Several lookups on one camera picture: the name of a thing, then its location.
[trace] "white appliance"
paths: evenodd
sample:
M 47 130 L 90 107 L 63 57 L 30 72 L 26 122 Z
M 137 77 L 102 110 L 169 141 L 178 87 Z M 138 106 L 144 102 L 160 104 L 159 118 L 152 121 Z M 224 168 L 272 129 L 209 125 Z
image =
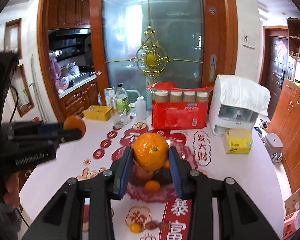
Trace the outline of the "white appliance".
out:
M 252 80 L 218 75 L 209 111 L 209 123 L 215 135 L 230 128 L 252 129 L 259 114 L 268 115 L 270 92 Z

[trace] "human hand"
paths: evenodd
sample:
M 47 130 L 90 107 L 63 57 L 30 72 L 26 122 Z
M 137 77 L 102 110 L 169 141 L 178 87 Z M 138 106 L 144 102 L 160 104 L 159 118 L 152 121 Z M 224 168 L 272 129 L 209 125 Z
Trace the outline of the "human hand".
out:
M 20 205 L 19 197 L 19 177 L 20 172 L 10 174 L 4 179 L 7 192 L 3 196 L 3 200 L 7 205 L 16 208 Z

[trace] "white cloth cover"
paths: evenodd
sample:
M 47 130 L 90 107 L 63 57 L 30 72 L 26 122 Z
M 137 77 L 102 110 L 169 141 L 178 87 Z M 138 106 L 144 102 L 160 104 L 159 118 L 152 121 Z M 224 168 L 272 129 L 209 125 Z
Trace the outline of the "white cloth cover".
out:
M 270 92 L 252 80 L 234 75 L 218 75 L 222 105 L 249 109 L 268 116 Z

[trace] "black cable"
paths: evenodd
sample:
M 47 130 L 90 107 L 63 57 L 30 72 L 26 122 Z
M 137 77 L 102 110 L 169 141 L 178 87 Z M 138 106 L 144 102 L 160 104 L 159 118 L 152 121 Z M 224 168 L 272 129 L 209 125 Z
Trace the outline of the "black cable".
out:
M 27 225 L 27 227 L 29 228 L 29 225 L 28 225 L 28 223 L 25 221 L 25 219 L 23 218 L 23 216 L 21 215 L 21 212 L 20 212 L 19 208 L 17 208 L 17 211 L 18 211 L 20 217 L 22 218 L 23 222 L 24 222 L 24 223 Z
M 16 112 L 16 109 L 17 109 L 17 107 L 18 107 L 18 103 L 19 103 L 19 95 L 18 95 L 18 92 L 17 92 L 17 90 L 16 90 L 16 88 L 14 87 L 14 86 L 10 86 L 14 91 L 15 91 L 15 93 L 16 93 L 16 97 L 17 97 L 17 100 L 16 100 L 16 105 L 15 105 L 15 107 L 14 107 L 14 109 L 13 109 L 13 112 L 12 112 L 12 116 L 11 116 L 11 118 L 10 118 L 10 121 L 9 122 L 11 122 L 12 121 L 12 119 L 13 119 L 13 116 L 14 116 L 14 114 L 15 114 L 15 112 Z

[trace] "red bag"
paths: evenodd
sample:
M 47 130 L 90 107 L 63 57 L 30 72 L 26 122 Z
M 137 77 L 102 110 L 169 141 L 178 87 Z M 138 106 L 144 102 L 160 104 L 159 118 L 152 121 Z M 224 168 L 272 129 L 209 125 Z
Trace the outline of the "red bag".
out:
M 205 91 L 209 93 L 213 87 L 197 89 L 176 88 L 172 82 L 156 83 L 149 88 L 173 91 Z M 206 102 L 168 102 L 156 103 L 152 100 L 152 127 L 155 129 L 201 129 L 206 126 L 209 101 Z

